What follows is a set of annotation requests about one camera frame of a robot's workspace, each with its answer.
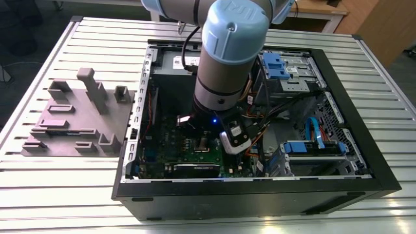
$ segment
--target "gray mounting plate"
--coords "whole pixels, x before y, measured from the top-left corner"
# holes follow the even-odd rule
[[[101,134],[106,135],[107,139],[111,139],[113,134],[121,143],[123,143],[126,130],[129,127],[129,120],[131,116],[131,103],[118,103],[114,95],[114,90],[107,90],[109,114],[101,115],[99,111],[90,100],[86,89],[73,89],[71,92],[66,92],[69,101],[59,100],[59,103],[51,98],[46,109],[43,110],[42,117],[35,125],[35,128],[41,127],[41,123],[47,120],[67,120],[70,123],[70,131],[79,131],[81,129],[98,129]],[[130,96],[134,99],[135,91],[130,91]],[[74,113],[50,113],[49,108],[51,105],[71,104],[75,108]],[[25,156],[82,156],[82,157],[119,157],[119,152],[105,152],[99,146],[99,138],[83,138],[75,136],[47,136],[38,137],[30,136],[27,142],[42,141],[47,145],[47,150],[43,152],[29,152],[22,150]],[[97,146],[98,150],[94,153],[81,153],[77,149],[77,142],[90,141]]]

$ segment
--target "aluminum table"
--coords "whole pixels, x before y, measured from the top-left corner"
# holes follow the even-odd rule
[[[0,133],[0,231],[30,233],[416,233],[416,110],[363,41],[271,30],[267,44],[326,51],[403,190],[329,215],[139,222],[111,200],[118,158],[25,157],[47,88],[82,88],[81,67],[107,89],[138,90],[149,39],[185,40],[177,23],[74,17]]]

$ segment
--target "robotic arm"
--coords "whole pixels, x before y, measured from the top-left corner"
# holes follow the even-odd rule
[[[142,0],[150,11],[203,28],[203,49],[195,87],[195,104],[230,118],[271,23],[287,18],[295,0]],[[245,127],[225,127],[227,153],[251,145]]]

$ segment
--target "black cable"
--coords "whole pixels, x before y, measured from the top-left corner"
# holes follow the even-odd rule
[[[298,1],[297,0],[295,0],[295,4],[297,4],[295,18],[298,18],[298,15],[299,15],[299,5],[298,5]]]
[[[267,85],[267,79],[266,79],[266,70],[265,70],[265,67],[263,67],[263,63],[262,63],[262,59],[261,59],[261,56],[258,56],[258,63],[259,63],[259,67],[261,67],[261,71],[262,71],[262,81],[263,81],[263,85],[265,85],[265,89],[266,89],[266,103],[267,103],[267,109],[266,109],[266,112],[269,113],[270,110],[271,110],[271,96],[270,96],[270,93],[269,93],[269,85]]]
[[[201,27],[197,27],[195,30],[193,31],[193,33],[190,34],[190,36],[187,37],[187,40],[185,41],[183,43],[183,46],[182,46],[182,65],[183,65],[183,68],[189,71],[189,72],[193,72],[194,74],[197,74],[198,72],[198,66],[193,65],[187,65],[186,64],[186,61],[185,61],[185,52],[187,50],[187,45],[190,43],[190,40],[191,38],[194,37],[194,35],[197,34],[198,30],[201,30]]]
[[[317,95],[319,95],[319,94],[322,94],[322,93],[323,93],[323,91],[314,91],[314,92],[311,92],[311,93],[299,94],[298,96],[295,96],[294,98],[291,98],[291,100],[289,100],[289,101],[287,101],[286,103],[283,103],[282,105],[277,106],[277,107],[270,111],[270,113],[269,113],[269,114],[266,115],[266,117],[263,118],[261,125],[265,125],[265,124],[270,121],[270,119],[271,119],[273,117],[278,116],[282,112],[285,112],[285,111],[289,109],[289,107],[285,108],[286,106],[289,106],[290,104],[294,105],[294,104],[295,104],[297,102],[299,102],[302,99],[314,97],[314,96],[317,96]]]

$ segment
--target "motherboard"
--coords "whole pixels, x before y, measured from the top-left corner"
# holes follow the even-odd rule
[[[141,178],[253,177],[251,158],[227,154],[211,131],[186,137],[175,116],[163,118],[158,135],[145,145],[137,167]]]

